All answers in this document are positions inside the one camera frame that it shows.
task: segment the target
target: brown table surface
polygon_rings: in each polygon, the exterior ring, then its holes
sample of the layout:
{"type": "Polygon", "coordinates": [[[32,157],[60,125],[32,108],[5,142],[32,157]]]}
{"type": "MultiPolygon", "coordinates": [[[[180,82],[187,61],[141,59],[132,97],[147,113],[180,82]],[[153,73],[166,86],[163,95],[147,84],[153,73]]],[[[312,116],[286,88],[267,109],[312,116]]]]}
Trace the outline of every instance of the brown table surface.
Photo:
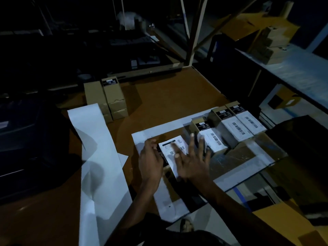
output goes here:
{"type": "MultiPolygon", "coordinates": [[[[192,67],[122,83],[121,88],[129,116],[107,126],[117,152],[129,156],[123,171],[128,185],[136,191],[141,177],[132,133],[228,103],[192,67]]],[[[84,93],[76,93],[62,107],[85,104],[84,93]]],[[[70,152],[81,155],[81,143],[72,133],[70,152]]],[[[80,192],[81,170],[58,188],[0,206],[0,246],[78,245],[80,192]]],[[[149,212],[157,213],[154,201],[149,212]]]]}

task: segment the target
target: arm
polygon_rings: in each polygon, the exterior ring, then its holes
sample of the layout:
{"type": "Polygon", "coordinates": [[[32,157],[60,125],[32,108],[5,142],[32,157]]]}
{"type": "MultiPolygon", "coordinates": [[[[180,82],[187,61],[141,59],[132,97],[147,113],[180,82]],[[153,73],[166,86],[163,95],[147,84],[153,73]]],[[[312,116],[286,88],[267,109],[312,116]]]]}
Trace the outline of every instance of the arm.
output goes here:
{"type": "Polygon", "coordinates": [[[194,151],[194,134],[191,134],[188,155],[184,155],[175,144],[172,146],[176,152],[174,157],[178,174],[182,178],[188,178],[193,183],[220,215],[241,245],[249,245],[250,243],[256,245],[294,245],[229,197],[210,179],[210,150],[207,150],[203,160],[204,138],[199,141],[198,154],[194,151]]]}
{"type": "Polygon", "coordinates": [[[163,173],[163,159],[156,150],[155,140],[145,141],[145,147],[139,157],[139,169],[142,177],[140,190],[105,245],[121,244],[128,229],[145,217],[163,173]]]}

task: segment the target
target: hand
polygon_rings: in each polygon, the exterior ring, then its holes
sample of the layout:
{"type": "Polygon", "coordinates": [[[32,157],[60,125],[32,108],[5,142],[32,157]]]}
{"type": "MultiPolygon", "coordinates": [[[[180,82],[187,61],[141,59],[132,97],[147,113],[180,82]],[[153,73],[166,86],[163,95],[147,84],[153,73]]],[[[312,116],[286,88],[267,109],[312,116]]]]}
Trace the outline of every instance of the hand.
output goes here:
{"type": "Polygon", "coordinates": [[[199,140],[198,153],[195,153],[195,139],[194,134],[190,134],[190,144],[188,147],[188,154],[185,155],[180,148],[172,143],[174,148],[175,163],[178,174],[181,178],[189,179],[194,185],[205,180],[210,180],[209,165],[211,159],[211,151],[207,150],[205,159],[203,160],[204,137],[201,136],[199,140]]]}
{"type": "Polygon", "coordinates": [[[150,188],[153,193],[158,189],[163,174],[163,158],[156,149],[156,139],[148,139],[139,157],[139,169],[142,185],[150,188]]]}

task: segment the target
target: forearm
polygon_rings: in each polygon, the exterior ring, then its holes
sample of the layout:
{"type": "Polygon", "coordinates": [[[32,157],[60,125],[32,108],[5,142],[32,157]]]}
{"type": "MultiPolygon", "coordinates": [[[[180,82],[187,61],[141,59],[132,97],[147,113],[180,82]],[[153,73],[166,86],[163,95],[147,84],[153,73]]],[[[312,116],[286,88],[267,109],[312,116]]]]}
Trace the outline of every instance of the forearm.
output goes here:
{"type": "Polygon", "coordinates": [[[137,196],[107,240],[106,245],[119,245],[128,229],[143,220],[153,195],[153,187],[149,183],[142,183],[137,196]]]}
{"type": "Polygon", "coordinates": [[[193,182],[216,210],[241,245],[294,245],[245,207],[241,206],[213,181],[193,182]]]}

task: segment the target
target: person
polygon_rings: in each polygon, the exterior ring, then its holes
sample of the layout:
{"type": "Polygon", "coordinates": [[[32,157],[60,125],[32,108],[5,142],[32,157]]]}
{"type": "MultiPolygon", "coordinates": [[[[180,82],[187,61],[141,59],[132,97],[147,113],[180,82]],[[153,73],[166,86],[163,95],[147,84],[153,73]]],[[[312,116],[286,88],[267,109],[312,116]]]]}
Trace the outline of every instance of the person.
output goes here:
{"type": "MultiPolygon", "coordinates": [[[[127,239],[131,238],[127,236],[129,229],[140,224],[145,217],[148,205],[158,189],[163,174],[163,159],[156,150],[155,142],[154,139],[145,141],[145,146],[139,157],[142,177],[140,190],[106,245],[127,245],[127,239]]],[[[172,147],[175,151],[174,158],[179,176],[190,181],[198,189],[200,194],[220,215],[240,245],[294,245],[233,200],[210,179],[210,150],[207,150],[206,156],[203,158],[204,138],[199,140],[197,153],[194,150],[194,134],[191,134],[187,155],[174,143],[172,147]]],[[[168,231],[165,228],[159,229],[155,224],[150,224],[149,228],[151,228],[151,233],[145,237],[144,245],[168,245],[172,243],[228,245],[207,231],[179,233],[168,231]]]]}

